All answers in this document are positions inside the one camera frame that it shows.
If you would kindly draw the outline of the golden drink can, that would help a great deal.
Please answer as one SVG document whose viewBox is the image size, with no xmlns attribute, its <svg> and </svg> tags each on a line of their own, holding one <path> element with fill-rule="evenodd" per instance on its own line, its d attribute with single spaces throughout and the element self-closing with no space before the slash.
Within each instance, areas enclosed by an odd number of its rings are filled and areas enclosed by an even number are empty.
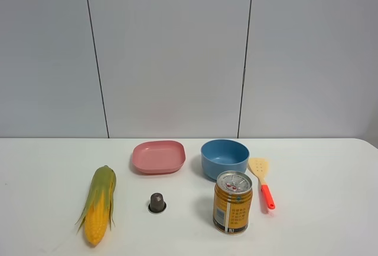
<svg viewBox="0 0 378 256">
<path fill-rule="evenodd" d="M 239 234 L 249 225 L 253 191 L 251 179 L 242 172 L 225 171 L 214 187 L 213 223 L 225 234 Z"/>
</svg>

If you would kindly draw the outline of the blue bowl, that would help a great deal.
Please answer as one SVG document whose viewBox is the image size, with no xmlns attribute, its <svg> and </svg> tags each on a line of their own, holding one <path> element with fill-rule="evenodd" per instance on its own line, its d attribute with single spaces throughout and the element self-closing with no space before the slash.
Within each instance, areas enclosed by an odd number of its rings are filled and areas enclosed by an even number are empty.
<svg viewBox="0 0 378 256">
<path fill-rule="evenodd" d="M 225 171 L 245 173 L 249 156 L 248 148 L 234 140 L 211 140 L 201 147 L 203 172 L 212 180 Z"/>
</svg>

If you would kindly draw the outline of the pink square plate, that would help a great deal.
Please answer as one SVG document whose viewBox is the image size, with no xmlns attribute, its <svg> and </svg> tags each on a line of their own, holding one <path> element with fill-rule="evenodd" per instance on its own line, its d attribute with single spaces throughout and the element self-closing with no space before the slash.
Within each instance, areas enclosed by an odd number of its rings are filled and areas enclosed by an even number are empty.
<svg viewBox="0 0 378 256">
<path fill-rule="evenodd" d="M 169 174 L 180 170 L 186 160 L 184 146 L 173 140 L 157 140 L 137 145 L 131 163 L 148 175 Z"/>
</svg>

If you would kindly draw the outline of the brown coffee capsule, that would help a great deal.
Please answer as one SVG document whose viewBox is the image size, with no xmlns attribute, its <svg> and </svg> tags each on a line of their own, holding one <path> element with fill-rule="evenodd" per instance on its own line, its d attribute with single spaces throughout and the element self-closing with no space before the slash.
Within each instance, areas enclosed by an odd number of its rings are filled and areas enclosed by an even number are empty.
<svg viewBox="0 0 378 256">
<path fill-rule="evenodd" d="M 164 197 L 161 193 L 153 193 L 150 197 L 150 202 L 148 205 L 148 210 L 152 214 L 160 214 L 167 207 Z"/>
</svg>

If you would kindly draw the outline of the corn cob with husk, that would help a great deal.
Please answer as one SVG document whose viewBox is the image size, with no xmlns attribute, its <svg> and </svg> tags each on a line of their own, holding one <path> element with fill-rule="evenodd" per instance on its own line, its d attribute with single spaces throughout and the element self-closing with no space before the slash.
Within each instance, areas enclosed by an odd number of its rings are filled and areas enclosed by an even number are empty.
<svg viewBox="0 0 378 256">
<path fill-rule="evenodd" d="M 79 229 L 83 229 L 86 242 L 97 246 L 106 230 L 112 227 L 114 192 L 116 188 L 116 174 L 107 165 L 98 168 L 89 188 L 83 211 L 78 219 Z"/>
</svg>

